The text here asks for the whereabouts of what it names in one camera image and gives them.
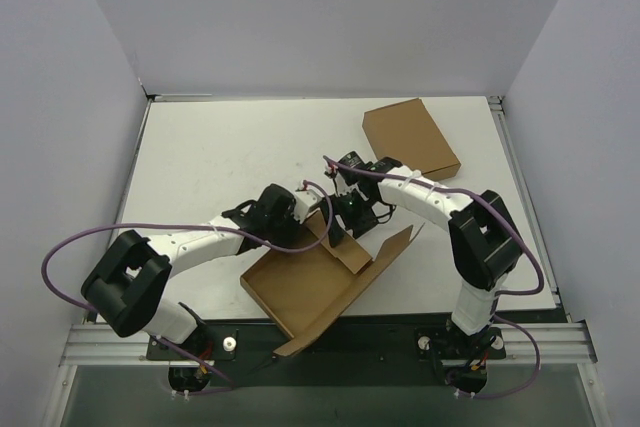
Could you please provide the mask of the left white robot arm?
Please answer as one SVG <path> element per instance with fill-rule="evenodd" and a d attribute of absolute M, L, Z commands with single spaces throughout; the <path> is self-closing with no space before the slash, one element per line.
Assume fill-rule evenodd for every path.
<path fill-rule="evenodd" d="M 204 349 L 196 314 L 168 300 L 169 279 L 217 258 L 240 255 L 261 241 L 291 249 L 321 197 L 271 184 L 256 200 L 222 212 L 195 231 L 144 237 L 127 230 L 116 237 L 81 287 L 81 294 L 120 337 L 140 331 L 169 340 L 183 358 Z"/>

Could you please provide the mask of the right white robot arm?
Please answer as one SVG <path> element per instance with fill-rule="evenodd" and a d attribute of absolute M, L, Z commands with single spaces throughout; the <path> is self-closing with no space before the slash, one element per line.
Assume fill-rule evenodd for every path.
<path fill-rule="evenodd" d="M 327 173 L 338 186 L 366 201 L 404 209 L 447 232 L 462 279 L 451 321 L 469 337 L 490 324 L 498 291 L 523 254 L 514 239 L 515 224 L 498 194 L 457 193 L 391 158 L 374 164 L 328 160 Z"/>

